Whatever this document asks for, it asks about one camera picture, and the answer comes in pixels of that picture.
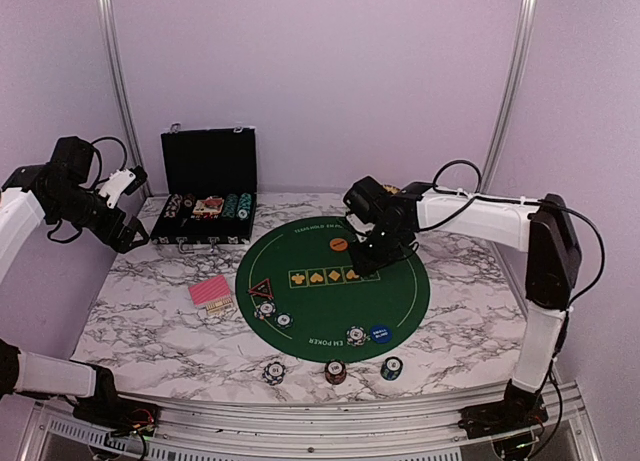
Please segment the orange big blind button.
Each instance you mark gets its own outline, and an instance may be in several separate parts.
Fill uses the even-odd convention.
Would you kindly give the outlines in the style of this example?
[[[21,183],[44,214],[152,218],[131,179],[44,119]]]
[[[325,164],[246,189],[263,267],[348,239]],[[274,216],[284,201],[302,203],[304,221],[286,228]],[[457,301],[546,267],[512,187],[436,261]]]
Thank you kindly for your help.
[[[349,243],[346,239],[337,237],[330,240],[329,247],[332,251],[344,252],[348,249]]]

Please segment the blue small blind button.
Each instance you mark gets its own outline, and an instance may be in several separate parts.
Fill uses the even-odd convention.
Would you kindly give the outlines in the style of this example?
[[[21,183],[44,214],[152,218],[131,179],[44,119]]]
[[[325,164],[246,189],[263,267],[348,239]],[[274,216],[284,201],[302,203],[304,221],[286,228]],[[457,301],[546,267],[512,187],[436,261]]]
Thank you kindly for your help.
[[[369,330],[369,336],[377,344],[386,344],[392,340],[393,333],[389,326],[374,325]]]

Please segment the placed ten chips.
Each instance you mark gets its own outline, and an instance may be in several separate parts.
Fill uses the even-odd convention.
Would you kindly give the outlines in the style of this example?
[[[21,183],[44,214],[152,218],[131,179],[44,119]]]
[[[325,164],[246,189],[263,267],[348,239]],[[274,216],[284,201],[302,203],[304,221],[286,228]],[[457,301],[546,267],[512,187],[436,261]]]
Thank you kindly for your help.
[[[368,340],[366,330],[362,326],[351,326],[346,331],[346,342],[349,346],[363,346]]]
[[[264,301],[255,308],[254,317],[259,320],[264,320],[272,317],[276,312],[277,308],[274,302]]]

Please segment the red-backed playing card deck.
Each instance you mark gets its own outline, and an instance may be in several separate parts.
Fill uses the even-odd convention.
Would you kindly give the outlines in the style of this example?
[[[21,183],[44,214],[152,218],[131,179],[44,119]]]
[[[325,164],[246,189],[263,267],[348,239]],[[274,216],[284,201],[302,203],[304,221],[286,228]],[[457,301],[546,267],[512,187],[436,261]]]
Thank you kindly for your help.
[[[213,315],[235,305],[233,294],[224,275],[214,276],[188,288],[193,305]]]

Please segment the placed fifty chip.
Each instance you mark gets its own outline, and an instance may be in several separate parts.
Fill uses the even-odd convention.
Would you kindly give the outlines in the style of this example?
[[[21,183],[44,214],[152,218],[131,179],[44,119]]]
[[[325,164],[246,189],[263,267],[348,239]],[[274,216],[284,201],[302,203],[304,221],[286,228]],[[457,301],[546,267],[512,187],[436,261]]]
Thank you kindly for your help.
[[[281,329],[287,329],[293,325],[293,317],[289,313],[279,313],[275,319],[276,326]]]

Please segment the green fifty chip stack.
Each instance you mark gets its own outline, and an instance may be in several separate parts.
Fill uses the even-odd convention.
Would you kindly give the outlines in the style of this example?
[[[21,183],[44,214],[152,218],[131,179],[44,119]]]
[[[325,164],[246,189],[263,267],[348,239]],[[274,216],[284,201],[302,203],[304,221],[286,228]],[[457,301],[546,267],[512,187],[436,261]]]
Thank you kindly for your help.
[[[396,380],[403,370],[403,362],[399,357],[387,357],[380,368],[380,376],[386,381]]]

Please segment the triangular all-in button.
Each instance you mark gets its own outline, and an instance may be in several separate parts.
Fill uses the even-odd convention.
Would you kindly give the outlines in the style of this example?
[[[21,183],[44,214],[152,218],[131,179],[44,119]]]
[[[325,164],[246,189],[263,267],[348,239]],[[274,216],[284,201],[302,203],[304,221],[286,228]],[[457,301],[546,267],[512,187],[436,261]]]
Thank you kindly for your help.
[[[248,293],[252,296],[258,296],[269,300],[274,298],[273,289],[269,278],[266,278],[258,282],[256,285],[252,286],[248,290]]]

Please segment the orange hundred chip stack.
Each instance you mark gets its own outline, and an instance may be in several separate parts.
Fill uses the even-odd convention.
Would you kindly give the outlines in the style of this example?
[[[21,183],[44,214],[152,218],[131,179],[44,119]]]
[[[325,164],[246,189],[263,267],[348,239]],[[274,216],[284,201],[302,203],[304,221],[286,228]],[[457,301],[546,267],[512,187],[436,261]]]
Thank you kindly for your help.
[[[343,383],[347,376],[345,363],[337,359],[330,360],[325,364],[324,375],[326,381],[332,385]]]

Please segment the blue ten chip stack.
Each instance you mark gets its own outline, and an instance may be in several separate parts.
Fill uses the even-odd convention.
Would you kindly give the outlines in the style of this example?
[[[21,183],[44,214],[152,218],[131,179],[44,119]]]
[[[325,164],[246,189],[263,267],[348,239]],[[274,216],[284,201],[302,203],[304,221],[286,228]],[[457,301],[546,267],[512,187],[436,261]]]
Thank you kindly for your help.
[[[280,384],[284,380],[285,374],[286,367],[282,363],[274,361],[264,368],[262,377],[267,384],[274,386]]]

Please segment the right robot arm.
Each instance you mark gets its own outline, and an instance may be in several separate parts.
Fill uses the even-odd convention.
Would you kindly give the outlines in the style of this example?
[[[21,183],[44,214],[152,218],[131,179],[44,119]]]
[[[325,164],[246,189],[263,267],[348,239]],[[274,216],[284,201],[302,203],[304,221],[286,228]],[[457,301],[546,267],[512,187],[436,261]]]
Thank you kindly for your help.
[[[398,262],[419,232],[471,236],[527,254],[527,325],[504,400],[495,409],[502,427],[519,427],[533,414],[560,348],[582,260],[564,200],[553,194],[541,200],[498,198],[426,182],[391,193],[366,176],[352,185],[343,202],[357,237],[348,251],[362,276]]]

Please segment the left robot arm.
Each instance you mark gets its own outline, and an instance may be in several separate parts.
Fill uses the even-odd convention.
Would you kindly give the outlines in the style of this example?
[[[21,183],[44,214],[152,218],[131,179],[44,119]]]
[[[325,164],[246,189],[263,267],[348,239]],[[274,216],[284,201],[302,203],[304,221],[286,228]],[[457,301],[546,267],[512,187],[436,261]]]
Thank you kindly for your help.
[[[91,231],[103,244],[124,254],[148,243],[136,217],[117,206],[147,180],[143,167],[122,166],[107,179],[88,179],[101,164],[96,143],[76,136],[57,140],[50,160],[17,168],[1,187],[1,271],[8,272],[19,250],[41,224],[70,223]],[[1,393],[50,398],[72,396],[76,412],[87,412],[106,426],[119,425],[131,405],[116,390],[115,377],[97,365],[65,361],[1,344]]]

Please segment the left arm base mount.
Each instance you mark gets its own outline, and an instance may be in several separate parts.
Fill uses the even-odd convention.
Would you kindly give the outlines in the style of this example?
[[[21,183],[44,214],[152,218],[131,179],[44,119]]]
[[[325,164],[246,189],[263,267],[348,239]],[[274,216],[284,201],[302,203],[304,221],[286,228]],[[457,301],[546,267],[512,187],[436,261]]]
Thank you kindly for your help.
[[[81,398],[73,409],[73,416],[94,425],[110,428],[116,436],[124,436],[129,433],[152,433],[159,410],[156,404],[131,399],[119,399],[108,405]]]

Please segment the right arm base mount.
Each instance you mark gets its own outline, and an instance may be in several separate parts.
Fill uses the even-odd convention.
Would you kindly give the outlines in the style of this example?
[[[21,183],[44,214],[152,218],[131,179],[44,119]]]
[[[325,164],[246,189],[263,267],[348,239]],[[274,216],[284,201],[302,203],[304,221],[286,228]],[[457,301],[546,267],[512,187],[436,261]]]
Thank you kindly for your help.
[[[545,407],[536,405],[524,412],[519,408],[508,408],[503,401],[465,407],[460,415],[458,427],[469,439],[504,434],[543,424],[549,419]]]

